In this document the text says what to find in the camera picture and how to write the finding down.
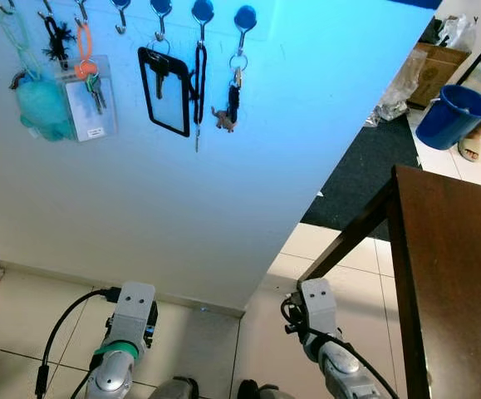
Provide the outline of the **keyring with brown figurine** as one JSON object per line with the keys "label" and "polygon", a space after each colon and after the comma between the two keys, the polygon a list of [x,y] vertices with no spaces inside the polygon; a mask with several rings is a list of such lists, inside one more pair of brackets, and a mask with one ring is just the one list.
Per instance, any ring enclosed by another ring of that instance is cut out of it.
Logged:
{"label": "keyring with brown figurine", "polygon": [[232,69],[233,77],[228,85],[226,104],[223,109],[216,109],[211,106],[211,115],[216,118],[216,128],[233,132],[238,122],[240,109],[240,92],[243,89],[244,70],[248,67],[248,57],[243,49],[238,49],[229,58],[229,67]]}

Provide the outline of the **grey robot left foot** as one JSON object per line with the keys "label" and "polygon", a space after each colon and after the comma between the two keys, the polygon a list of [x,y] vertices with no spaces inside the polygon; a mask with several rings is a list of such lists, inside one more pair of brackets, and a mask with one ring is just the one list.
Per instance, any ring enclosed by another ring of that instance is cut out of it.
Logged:
{"label": "grey robot left foot", "polygon": [[172,377],[158,385],[148,399],[201,399],[199,384],[193,377]]}

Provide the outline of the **grey robot foot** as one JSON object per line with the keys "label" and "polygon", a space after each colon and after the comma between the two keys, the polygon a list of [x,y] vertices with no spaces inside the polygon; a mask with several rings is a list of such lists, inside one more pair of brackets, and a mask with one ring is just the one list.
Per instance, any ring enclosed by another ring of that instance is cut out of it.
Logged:
{"label": "grey robot foot", "polygon": [[256,381],[245,379],[241,381],[236,399],[294,399],[293,396],[282,391],[277,385],[259,385]]}
{"label": "grey robot foot", "polygon": [[193,377],[172,377],[158,385],[148,399],[201,399],[199,384]]}

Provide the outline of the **grey robot right foot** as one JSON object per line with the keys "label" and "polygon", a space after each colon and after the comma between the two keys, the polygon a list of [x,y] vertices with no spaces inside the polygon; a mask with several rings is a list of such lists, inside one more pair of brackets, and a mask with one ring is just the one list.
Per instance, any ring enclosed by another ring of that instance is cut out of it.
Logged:
{"label": "grey robot right foot", "polygon": [[259,385],[256,381],[245,379],[241,381],[236,399],[294,399],[293,396],[282,391],[277,385]]}

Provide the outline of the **black floor mat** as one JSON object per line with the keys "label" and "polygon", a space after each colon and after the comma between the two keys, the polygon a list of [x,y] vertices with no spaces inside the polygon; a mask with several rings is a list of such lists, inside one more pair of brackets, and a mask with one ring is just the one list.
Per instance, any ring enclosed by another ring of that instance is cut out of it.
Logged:
{"label": "black floor mat", "polygon": [[421,167],[406,116],[359,131],[301,223],[342,231],[388,182],[395,165]]}

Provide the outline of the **clear plastic card holder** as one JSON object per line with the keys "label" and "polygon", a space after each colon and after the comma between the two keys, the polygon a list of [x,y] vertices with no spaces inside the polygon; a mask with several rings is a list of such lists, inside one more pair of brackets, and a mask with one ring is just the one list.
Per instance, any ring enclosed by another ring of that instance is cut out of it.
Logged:
{"label": "clear plastic card holder", "polygon": [[92,56],[91,61],[81,64],[81,67],[95,67],[97,70],[99,106],[96,105],[92,92],[86,87],[86,79],[78,77],[73,69],[57,73],[56,77],[59,86],[66,93],[76,140],[84,143],[118,133],[118,118],[108,57]]}

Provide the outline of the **black framed card holder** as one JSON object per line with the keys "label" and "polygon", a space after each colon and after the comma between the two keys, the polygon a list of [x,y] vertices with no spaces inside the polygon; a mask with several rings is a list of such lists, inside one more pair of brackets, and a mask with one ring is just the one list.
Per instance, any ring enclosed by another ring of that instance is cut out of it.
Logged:
{"label": "black framed card holder", "polygon": [[183,137],[191,136],[190,97],[192,87],[189,68],[176,57],[170,57],[170,75],[164,80],[163,99],[155,94],[155,73],[149,68],[149,52],[156,51],[141,47],[137,50],[141,82],[144,84],[146,113],[154,125]]}

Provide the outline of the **dark key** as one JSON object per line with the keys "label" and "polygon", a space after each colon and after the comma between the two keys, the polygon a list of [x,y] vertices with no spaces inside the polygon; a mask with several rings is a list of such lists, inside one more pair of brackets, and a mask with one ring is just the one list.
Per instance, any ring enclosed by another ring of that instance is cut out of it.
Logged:
{"label": "dark key", "polygon": [[163,99],[164,80],[170,75],[170,57],[157,51],[150,51],[149,59],[149,68],[155,73],[155,94],[158,99]]}

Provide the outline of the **blue plastic bucket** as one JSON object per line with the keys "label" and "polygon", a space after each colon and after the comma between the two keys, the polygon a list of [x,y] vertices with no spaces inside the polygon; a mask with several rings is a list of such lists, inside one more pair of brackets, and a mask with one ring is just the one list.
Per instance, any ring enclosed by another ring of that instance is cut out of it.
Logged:
{"label": "blue plastic bucket", "polygon": [[464,85],[444,85],[415,130],[427,147],[447,150],[481,121],[481,95]]}

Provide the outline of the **tall clear plastic bag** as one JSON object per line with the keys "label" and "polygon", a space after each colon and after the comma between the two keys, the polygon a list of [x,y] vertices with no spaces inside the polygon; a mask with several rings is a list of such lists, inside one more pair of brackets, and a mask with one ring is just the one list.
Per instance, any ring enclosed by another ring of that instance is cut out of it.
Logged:
{"label": "tall clear plastic bag", "polygon": [[429,53],[419,48],[412,49],[395,79],[389,84],[385,94],[363,122],[363,128],[376,128],[381,122],[395,121],[408,111],[406,102],[419,86],[421,68]]}

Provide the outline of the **plain cardboard box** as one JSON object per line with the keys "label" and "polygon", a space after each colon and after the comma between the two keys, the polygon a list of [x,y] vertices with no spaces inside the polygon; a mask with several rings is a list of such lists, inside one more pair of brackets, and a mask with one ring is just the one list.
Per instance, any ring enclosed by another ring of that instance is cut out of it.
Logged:
{"label": "plain cardboard box", "polygon": [[415,44],[415,50],[423,51],[425,58],[416,80],[418,86],[406,103],[408,106],[424,109],[429,106],[435,96],[440,94],[441,88],[449,84],[454,73],[468,60],[471,52],[422,42]]}

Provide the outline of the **black bag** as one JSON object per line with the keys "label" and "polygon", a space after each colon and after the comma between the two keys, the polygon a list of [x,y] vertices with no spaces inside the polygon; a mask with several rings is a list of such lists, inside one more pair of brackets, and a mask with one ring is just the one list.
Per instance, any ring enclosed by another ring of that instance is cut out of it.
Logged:
{"label": "black bag", "polygon": [[441,32],[443,30],[443,20],[434,17],[427,23],[425,30],[422,32],[419,42],[430,43],[430,45],[438,45],[441,39]]}

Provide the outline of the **white plastic bag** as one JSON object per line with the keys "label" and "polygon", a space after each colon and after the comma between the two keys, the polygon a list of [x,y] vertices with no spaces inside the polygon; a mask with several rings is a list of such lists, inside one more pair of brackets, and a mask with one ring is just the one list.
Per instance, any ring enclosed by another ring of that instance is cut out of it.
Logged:
{"label": "white plastic bag", "polygon": [[461,14],[449,16],[439,31],[438,46],[457,51],[472,52],[479,17]]}

